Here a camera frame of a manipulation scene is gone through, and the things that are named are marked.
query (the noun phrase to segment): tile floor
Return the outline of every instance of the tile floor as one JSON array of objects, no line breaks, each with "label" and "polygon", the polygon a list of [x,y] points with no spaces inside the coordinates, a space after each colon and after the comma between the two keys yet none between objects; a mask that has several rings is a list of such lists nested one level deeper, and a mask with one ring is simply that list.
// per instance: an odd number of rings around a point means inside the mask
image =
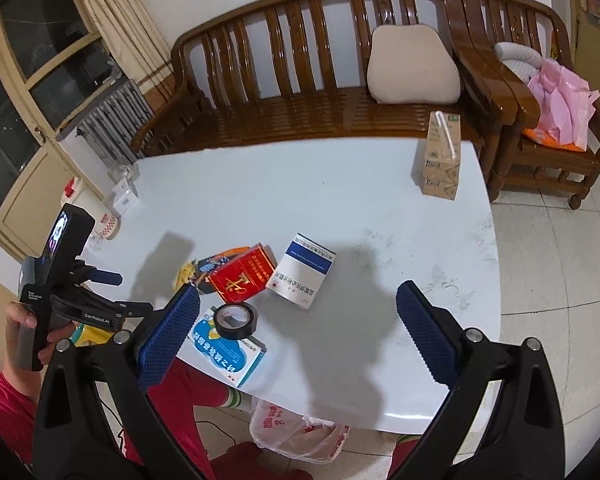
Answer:
[{"label": "tile floor", "polygon": [[[562,196],[529,190],[505,190],[492,210],[500,255],[500,340],[519,344],[534,335],[542,341],[562,407],[568,473],[600,436],[600,178],[578,211]],[[210,458],[233,440],[250,439],[248,415],[240,411],[200,408],[196,419]],[[469,434],[456,460],[471,456],[479,437]],[[352,430],[329,465],[272,452],[263,460],[277,472],[305,469],[315,480],[381,480],[394,444],[393,434]]]}]

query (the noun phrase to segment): tape roll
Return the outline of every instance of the tape roll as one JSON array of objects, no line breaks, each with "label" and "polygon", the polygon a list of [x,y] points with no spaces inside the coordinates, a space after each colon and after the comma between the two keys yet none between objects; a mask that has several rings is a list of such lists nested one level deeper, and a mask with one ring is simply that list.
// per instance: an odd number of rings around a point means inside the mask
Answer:
[{"label": "tape roll", "polygon": [[247,339],[256,331],[257,314],[245,302],[225,303],[214,312],[214,324],[220,337],[239,341]]}]

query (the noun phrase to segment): metal screw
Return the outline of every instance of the metal screw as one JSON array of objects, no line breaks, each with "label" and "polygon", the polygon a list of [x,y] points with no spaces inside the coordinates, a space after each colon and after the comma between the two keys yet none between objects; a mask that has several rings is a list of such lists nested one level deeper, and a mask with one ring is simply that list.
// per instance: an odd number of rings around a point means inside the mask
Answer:
[{"label": "metal screw", "polygon": [[117,345],[122,345],[131,339],[129,330],[121,330],[113,335],[113,342]]},{"label": "metal screw", "polygon": [[466,338],[472,343],[479,343],[482,341],[484,335],[477,328],[470,328],[466,332],[464,332]]},{"label": "metal screw", "polygon": [[56,350],[58,350],[59,352],[65,352],[66,350],[69,349],[70,346],[71,346],[71,341],[69,341],[68,339],[61,339],[60,341],[58,341],[58,344],[56,345]]},{"label": "metal screw", "polygon": [[526,345],[534,352],[542,348],[542,344],[535,337],[530,337],[526,340]]}]

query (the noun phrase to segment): beige curtain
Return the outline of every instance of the beige curtain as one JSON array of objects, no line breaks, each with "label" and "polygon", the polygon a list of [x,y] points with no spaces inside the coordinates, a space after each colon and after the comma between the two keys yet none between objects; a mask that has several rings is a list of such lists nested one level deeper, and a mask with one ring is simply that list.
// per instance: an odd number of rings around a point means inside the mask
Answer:
[{"label": "beige curtain", "polygon": [[140,0],[82,0],[111,55],[157,110],[174,87],[167,44]]}]

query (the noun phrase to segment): table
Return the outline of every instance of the table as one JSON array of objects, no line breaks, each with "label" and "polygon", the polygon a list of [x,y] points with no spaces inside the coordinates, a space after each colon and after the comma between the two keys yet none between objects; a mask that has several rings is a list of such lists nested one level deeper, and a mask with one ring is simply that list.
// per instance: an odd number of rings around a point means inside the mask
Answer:
[{"label": "table", "polygon": [[[336,260],[307,312],[272,291],[251,298],[267,354],[241,390],[357,428],[422,433],[448,390],[397,316],[400,283],[414,280],[463,327],[500,336],[498,252],[474,149],[462,144],[453,202],[422,195],[423,150],[417,139],[328,139],[141,160],[141,204],[85,255],[124,282],[93,288],[161,308],[187,261],[258,242],[280,259],[302,233]],[[221,303],[202,296],[201,313]],[[222,380],[189,341],[179,357]]]}]

